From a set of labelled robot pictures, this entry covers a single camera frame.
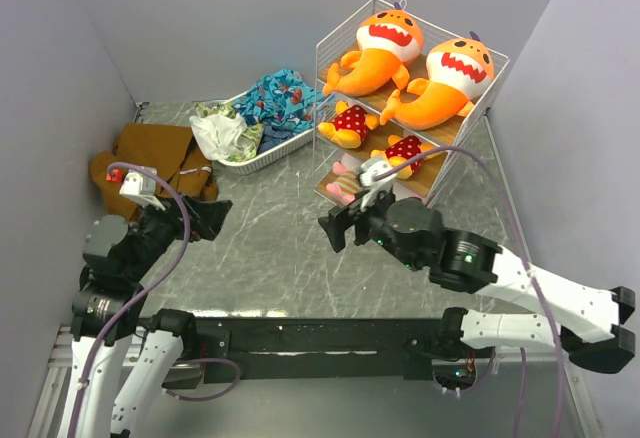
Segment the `yellow frog plush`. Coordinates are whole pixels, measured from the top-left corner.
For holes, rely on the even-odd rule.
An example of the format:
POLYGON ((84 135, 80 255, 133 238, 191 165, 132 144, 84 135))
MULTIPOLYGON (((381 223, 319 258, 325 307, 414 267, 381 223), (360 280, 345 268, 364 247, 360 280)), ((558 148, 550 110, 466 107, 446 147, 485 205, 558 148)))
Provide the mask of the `yellow frog plush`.
POLYGON ((369 113, 360 105, 338 101, 334 119, 319 123, 317 130, 329 141, 344 149, 356 149, 378 126, 377 115, 369 113))
MULTIPOLYGON (((422 152, 436 148, 436 145, 424 142, 414 135, 402 137, 400 135, 389 135, 387 138, 387 148, 384 150, 374 149, 370 153, 370 158, 381 156, 392 166, 397 167, 414 156, 422 152)), ((417 160, 409 166, 403 167, 397 172, 400 179, 410 178, 416 170, 418 170, 425 159, 417 160)))

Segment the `large orange shark plush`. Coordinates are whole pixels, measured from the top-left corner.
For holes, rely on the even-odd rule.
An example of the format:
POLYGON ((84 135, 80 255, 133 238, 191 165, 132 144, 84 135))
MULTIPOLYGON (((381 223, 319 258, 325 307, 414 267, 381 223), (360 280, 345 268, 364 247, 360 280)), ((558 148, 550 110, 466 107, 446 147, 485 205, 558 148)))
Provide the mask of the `large orange shark plush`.
POLYGON ((401 0, 363 21, 356 31, 356 50, 345 53, 327 71, 322 93, 339 92, 361 97, 393 82, 404 89, 410 80, 408 66, 421 54, 424 37, 418 22, 401 0))

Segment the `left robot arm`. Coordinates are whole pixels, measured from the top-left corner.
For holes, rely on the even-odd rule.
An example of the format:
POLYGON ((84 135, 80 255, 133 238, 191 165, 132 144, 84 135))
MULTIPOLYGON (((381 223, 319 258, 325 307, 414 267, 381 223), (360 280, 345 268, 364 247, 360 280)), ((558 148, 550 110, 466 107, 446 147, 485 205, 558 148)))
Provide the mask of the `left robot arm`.
POLYGON ((146 207, 136 222, 106 215, 94 223, 72 303, 71 382, 59 436, 136 435, 170 368, 200 349, 194 315, 162 309, 128 378, 120 378, 146 300, 140 282, 174 241, 214 240, 231 208, 228 200, 184 197, 146 207))

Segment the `pink frog plush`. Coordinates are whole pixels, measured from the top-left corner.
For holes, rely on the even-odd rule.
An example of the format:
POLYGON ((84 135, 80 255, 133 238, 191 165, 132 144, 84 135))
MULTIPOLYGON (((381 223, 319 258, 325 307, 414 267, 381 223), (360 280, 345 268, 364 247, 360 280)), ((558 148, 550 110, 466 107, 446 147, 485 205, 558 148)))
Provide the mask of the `pink frog plush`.
POLYGON ((333 163, 329 181, 322 187, 328 196, 341 205, 351 203, 362 189, 358 175, 361 162, 345 153, 333 163))

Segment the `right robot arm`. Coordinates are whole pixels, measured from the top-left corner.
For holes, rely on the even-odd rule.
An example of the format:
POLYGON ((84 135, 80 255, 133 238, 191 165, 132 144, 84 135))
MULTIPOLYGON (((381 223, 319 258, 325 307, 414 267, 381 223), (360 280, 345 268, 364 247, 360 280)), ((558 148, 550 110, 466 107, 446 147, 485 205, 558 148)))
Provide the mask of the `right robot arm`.
POLYGON ((635 310, 631 289, 597 289, 524 264, 490 239, 445 226, 441 213, 418 198, 382 192, 369 207, 360 200, 335 206, 318 223, 335 252, 353 229, 356 245, 374 241, 406 268, 427 269, 444 289, 522 308, 520 314, 447 311, 437 340, 449 356, 496 346, 560 348, 571 363, 601 374, 620 372, 635 356, 635 334, 624 326, 635 310))

